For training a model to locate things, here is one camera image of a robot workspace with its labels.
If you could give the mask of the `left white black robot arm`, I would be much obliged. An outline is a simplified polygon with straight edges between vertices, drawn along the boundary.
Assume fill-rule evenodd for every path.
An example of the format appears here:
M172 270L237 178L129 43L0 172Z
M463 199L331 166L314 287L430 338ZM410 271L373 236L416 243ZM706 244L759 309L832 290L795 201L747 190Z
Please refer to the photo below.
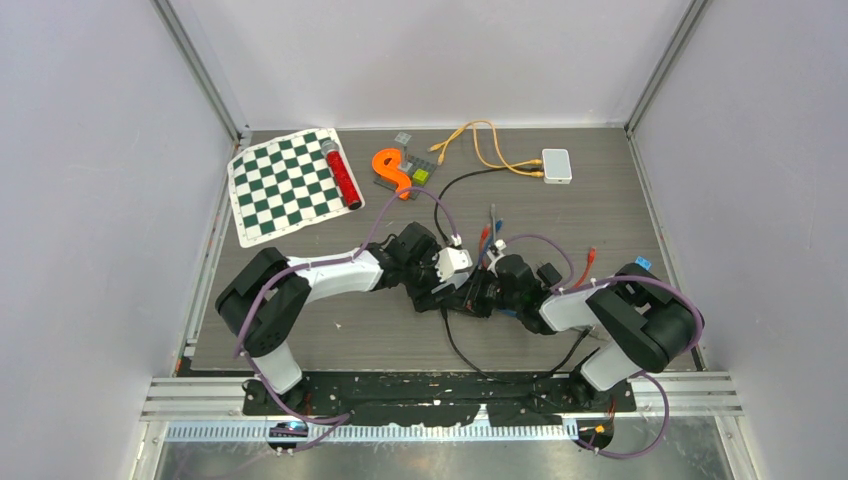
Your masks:
M218 295L214 308L237 337L239 352L269 383L270 403L293 414L305 405L307 389L287 339L306 305L403 286L416 311L438 309L474 265L467 250L440 246L430 230L412 222L382 242L335 255L286 257L264 248Z

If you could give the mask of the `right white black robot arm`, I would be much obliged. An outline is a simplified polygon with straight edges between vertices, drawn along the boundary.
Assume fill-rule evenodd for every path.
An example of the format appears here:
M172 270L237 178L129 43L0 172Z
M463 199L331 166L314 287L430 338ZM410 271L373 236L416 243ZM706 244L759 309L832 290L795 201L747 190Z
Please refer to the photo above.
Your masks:
M611 389L635 374L662 372L702 332L697 309L637 263L565 292L555 288L561 279L550 263L533 270L521 256L507 255L476 270L437 310L477 318L507 310L528 331L541 335L578 328L586 336L593 327L602 327L607 344L581 360L564 382L567 401L589 411L606 403Z

